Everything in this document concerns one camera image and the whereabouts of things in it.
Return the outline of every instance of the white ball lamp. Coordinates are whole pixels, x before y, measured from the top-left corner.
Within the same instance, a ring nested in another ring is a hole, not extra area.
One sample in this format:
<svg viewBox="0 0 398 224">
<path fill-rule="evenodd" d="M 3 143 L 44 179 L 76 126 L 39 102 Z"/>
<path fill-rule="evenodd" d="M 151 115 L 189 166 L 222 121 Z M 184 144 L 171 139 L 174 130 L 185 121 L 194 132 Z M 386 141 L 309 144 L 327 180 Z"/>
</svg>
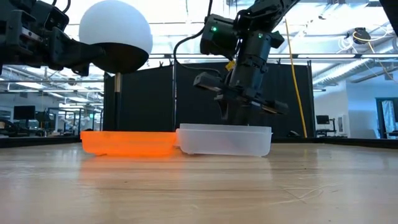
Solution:
<svg viewBox="0 0 398 224">
<path fill-rule="evenodd" d="M 106 56 L 93 63 L 109 73 L 135 72 L 147 62 L 153 46 L 145 17 L 118 0 L 91 6 L 81 18 L 79 38 L 80 42 L 104 48 Z"/>
</svg>

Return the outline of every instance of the wooden table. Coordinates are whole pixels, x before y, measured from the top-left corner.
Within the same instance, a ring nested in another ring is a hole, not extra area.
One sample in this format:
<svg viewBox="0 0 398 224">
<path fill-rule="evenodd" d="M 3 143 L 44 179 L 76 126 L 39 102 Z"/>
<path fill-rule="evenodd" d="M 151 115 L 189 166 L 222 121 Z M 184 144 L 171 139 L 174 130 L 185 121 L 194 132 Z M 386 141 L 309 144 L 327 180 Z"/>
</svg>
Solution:
<svg viewBox="0 0 398 224">
<path fill-rule="evenodd" d="M 0 150 L 1 223 L 397 223 L 398 151 L 275 144 L 266 158 Z"/>
</svg>

